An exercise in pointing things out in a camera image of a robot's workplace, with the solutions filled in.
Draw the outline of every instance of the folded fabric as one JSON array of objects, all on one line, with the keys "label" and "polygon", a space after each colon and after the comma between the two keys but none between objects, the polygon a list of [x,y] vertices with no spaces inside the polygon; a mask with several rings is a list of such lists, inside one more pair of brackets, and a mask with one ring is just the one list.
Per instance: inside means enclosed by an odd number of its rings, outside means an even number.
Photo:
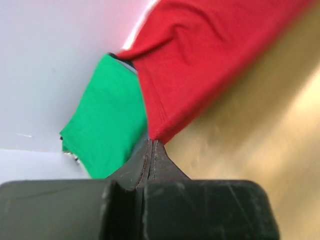
[{"label": "folded fabric", "polygon": [[[134,65],[132,64],[132,62],[130,61],[123,61],[118,59],[117,55],[113,54],[113,53],[109,53],[109,55],[111,57],[113,57],[114,59],[116,59],[119,63],[121,63],[124,67],[126,67],[128,70],[130,70],[131,72],[133,72],[134,74],[137,74],[137,70],[135,69]],[[136,155],[136,153],[140,150],[140,148],[142,147],[142,145],[144,144],[145,140],[147,140],[149,138],[148,135],[148,130],[144,130],[143,134],[140,136],[139,140],[136,142],[136,144],[134,145],[132,151],[131,151],[131,155],[130,158],[133,157],[134,155]]]},{"label": "folded fabric", "polygon": [[60,133],[62,149],[75,154],[91,177],[105,178],[125,163],[146,127],[136,74],[105,55]]},{"label": "folded fabric", "polygon": [[129,50],[148,133],[163,143],[190,123],[312,0],[161,0]]}]

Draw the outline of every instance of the green fabric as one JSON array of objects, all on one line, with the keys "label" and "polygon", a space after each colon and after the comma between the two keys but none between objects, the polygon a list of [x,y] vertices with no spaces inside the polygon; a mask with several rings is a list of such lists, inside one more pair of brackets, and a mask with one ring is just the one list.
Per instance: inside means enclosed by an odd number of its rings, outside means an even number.
[{"label": "green fabric", "polygon": [[92,178],[106,178],[125,163],[146,126],[137,76],[105,55],[60,133],[62,150],[77,155]]}]

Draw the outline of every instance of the gold reflective surface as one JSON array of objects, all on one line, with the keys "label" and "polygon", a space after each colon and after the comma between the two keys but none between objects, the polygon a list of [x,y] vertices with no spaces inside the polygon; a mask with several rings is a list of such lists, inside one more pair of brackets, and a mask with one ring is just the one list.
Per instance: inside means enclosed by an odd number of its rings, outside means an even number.
[{"label": "gold reflective surface", "polygon": [[193,179],[259,183],[282,240],[320,240],[320,2],[165,147]]}]

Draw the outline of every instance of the red cloth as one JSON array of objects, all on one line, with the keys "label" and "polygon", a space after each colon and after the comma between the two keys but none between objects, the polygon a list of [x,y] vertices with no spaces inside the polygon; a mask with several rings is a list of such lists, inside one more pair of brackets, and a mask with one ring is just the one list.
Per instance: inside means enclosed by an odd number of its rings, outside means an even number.
[{"label": "red cloth", "polygon": [[160,0],[129,50],[148,132],[164,144],[189,124],[312,0]]}]

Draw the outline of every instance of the white wall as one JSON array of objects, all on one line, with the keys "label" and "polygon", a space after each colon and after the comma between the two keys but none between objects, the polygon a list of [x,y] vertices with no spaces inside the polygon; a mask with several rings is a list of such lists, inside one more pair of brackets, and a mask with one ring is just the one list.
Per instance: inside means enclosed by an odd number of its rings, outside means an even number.
[{"label": "white wall", "polygon": [[0,185],[17,180],[88,178],[84,167],[67,154],[0,149]]},{"label": "white wall", "polygon": [[61,150],[99,58],[150,0],[0,0],[0,149]]}]

